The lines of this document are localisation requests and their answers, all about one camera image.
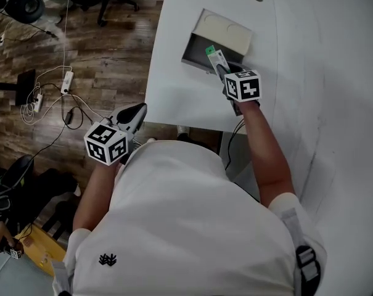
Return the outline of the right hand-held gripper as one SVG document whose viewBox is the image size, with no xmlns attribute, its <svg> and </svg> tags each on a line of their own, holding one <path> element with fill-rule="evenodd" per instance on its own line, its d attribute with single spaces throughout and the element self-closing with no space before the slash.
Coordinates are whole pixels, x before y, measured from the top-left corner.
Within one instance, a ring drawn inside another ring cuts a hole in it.
<svg viewBox="0 0 373 296">
<path fill-rule="evenodd" d="M 243 64 L 228 62 L 228 69 L 218 64 L 216 73 L 223 84 L 223 94 L 231 103 L 236 116 L 242 115 L 238 103 L 255 102 L 260 106 L 261 76 L 256 70 L 252 70 Z"/>
</svg>

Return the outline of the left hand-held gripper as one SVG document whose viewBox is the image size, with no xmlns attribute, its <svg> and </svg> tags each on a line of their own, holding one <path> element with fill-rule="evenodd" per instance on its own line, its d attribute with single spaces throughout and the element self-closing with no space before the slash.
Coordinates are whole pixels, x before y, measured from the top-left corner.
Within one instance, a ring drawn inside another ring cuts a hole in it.
<svg viewBox="0 0 373 296">
<path fill-rule="evenodd" d="M 84 135 L 88 156 L 107 166 L 123 160 L 134 150 L 134 135 L 146 114 L 146 103 L 127 105 L 95 122 Z"/>
</svg>

